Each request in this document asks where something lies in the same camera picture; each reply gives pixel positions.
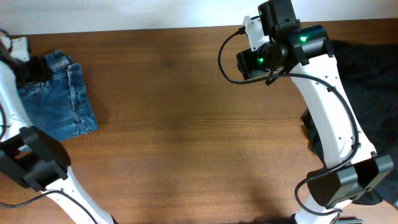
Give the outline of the blue denim jeans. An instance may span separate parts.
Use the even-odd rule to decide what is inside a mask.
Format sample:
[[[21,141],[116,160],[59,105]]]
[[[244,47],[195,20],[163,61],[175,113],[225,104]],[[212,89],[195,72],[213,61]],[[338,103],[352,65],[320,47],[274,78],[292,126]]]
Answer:
[[[33,125],[58,141],[96,131],[98,122],[81,65],[62,50],[45,55],[44,60],[52,78],[18,90]]]

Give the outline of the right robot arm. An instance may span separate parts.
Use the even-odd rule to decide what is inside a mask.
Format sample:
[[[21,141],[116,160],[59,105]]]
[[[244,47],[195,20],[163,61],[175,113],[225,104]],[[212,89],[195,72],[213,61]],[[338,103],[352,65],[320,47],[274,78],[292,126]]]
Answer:
[[[244,18],[250,48],[237,55],[244,83],[289,77],[301,92],[323,149],[324,169],[302,181],[310,195],[295,223],[335,223],[342,209],[393,170],[361,129],[341,83],[326,30],[302,27],[290,1],[267,1]]]

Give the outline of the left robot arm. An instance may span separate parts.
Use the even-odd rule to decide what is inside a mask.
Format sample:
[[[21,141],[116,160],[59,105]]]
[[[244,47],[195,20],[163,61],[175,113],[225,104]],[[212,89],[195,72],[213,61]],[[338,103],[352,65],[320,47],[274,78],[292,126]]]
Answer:
[[[54,201],[75,223],[115,223],[73,173],[65,148],[30,121],[12,68],[1,63],[1,172],[25,189]]]

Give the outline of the black clothing pile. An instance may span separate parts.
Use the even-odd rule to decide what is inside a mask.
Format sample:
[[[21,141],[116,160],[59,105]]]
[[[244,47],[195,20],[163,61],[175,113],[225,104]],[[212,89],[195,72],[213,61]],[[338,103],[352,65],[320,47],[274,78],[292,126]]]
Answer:
[[[375,188],[353,201],[397,209],[397,44],[355,44],[332,40],[338,73],[354,113],[379,155],[388,154],[394,169]],[[301,117],[309,149],[323,162],[323,149],[312,116]]]

